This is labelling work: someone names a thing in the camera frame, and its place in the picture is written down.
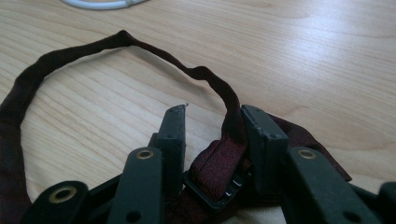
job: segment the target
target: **fabric strap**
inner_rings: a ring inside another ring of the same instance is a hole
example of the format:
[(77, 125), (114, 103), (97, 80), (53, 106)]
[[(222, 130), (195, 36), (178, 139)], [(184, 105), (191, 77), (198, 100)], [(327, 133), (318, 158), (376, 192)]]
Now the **fabric strap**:
[[(88, 45), (47, 53), (16, 78), (12, 90), (0, 105), (0, 223), (19, 223), (22, 215), (31, 205), (26, 190), (21, 123), (45, 77), (81, 57), (104, 49), (128, 46), (138, 46), (157, 55), (191, 78), (206, 80), (224, 101), (227, 113), (221, 127), (220, 140), (213, 141), (202, 151), (190, 168), (190, 178), (202, 192), (214, 201), (222, 197), (248, 146), (237, 95), (225, 81), (208, 68), (204, 66), (188, 68), (168, 52), (141, 42), (125, 31), (120, 31)], [(289, 136), (293, 147), (312, 147), (319, 150), (345, 179), (350, 179), (326, 148), (307, 130), (283, 119), (272, 118)], [(170, 223), (213, 223), (231, 216), (236, 211), (235, 205), (236, 203), (231, 203), (222, 213), (213, 214), (193, 193), (185, 189), (166, 207), (166, 217)]]

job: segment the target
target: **wood grain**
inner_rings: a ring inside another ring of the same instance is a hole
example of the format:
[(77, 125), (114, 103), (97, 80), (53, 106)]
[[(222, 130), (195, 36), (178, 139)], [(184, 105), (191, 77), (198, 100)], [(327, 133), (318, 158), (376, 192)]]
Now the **wood grain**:
[[(377, 192), (396, 180), (396, 3), (390, 0), (149, 0), (116, 11), (61, 1), (0, 1), (0, 100), (42, 54), (125, 29), (189, 66), (229, 82), (242, 104), (308, 129)], [(120, 173), (165, 110), (188, 103), (186, 168), (214, 139), (225, 109), (203, 82), (137, 48), (87, 57), (56, 71), (22, 124), (34, 200), (63, 180), (91, 188)], [(284, 223), (278, 208), (228, 223)]]

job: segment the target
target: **black plastic clip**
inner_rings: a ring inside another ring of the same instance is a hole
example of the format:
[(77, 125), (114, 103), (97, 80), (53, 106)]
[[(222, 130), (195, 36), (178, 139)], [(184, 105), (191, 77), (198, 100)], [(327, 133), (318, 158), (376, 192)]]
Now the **black plastic clip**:
[(184, 172), (183, 174), (183, 183), (186, 185), (187, 188), (191, 189), (195, 193), (195, 195), (199, 197), (199, 199), (201, 199), (204, 203), (206, 203), (213, 212), (219, 212), (221, 211), (221, 209), (227, 206), (227, 204), (230, 203), (230, 201), (235, 197), (236, 193), (238, 193), (238, 191), (245, 186), (245, 184), (249, 181), (251, 177), (252, 177), (251, 172), (246, 172), (245, 174), (242, 174), (241, 172), (236, 172), (233, 175), (233, 180), (231, 181), (227, 190), (224, 192), (223, 197), (217, 202), (213, 201), (208, 196), (206, 196), (190, 180), (188, 171)]

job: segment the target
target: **white object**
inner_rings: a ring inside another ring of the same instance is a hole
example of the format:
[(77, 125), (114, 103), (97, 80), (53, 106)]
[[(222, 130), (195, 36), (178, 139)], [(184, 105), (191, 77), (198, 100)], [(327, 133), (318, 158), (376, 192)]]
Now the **white object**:
[(84, 2), (79, 0), (63, 0), (66, 4), (73, 7), (82, 7), (94, 10), (110, 10), (129, 7), (147, 0), (121, 0), (117, 2)]

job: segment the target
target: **black plastic part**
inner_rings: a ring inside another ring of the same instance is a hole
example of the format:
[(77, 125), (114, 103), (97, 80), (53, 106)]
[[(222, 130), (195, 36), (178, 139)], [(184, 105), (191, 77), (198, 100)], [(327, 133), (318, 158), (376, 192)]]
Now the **black plastic part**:
[(282, 164), (281, 205), (288, 224), (381, 223), (319, 152), (296, 147)]
[(242, 112), (256, 190), (261, 196), (278, 195), (278, 163), (288, 151), (289, 138), (263, 110), (242, 105)]
[(195, 184), (189, 178), (189, 172), (186, 171), (183, 174), (183, 182), (186, 185), (186, 188), (192, 190), (196, 196), (203, 202), (208, 205), (212, 212), (220, 212), (230, 201), (235, 197), (236, 193), (245, 186), (245, 184), (250, 180), (251, 173), (247, 172), (245, 174), (236, 172), (233, 175), (233, 180), (230, 185), (227, 187), (224, 196), (218, 201), (214, 202), (209, 197), (207, 197), (201, 190), (195, 186)]
[(90, 190), (91, 212), (87, 223), (105, 224), (120, 182), (120, 175)]
[(167, 196), (180, 194), (183, 184), (184, 157), (186, 153), (186, 106), (177, 105), (168, 109), (158, 133), (148, 144), (163, 152), (163, 192)]
[(387, 224), (396, 223), (396, 182), (381, 186), (377, 197), (377, 211)]
[(163, 155), (156, 147), (132, 151), (125, 163), (108, 224), (163, 223)]
[(89, 214), (88, 188), (78, 181), (65, 181), (46, 189), (22, 218), (21, 224), (84, 223)]

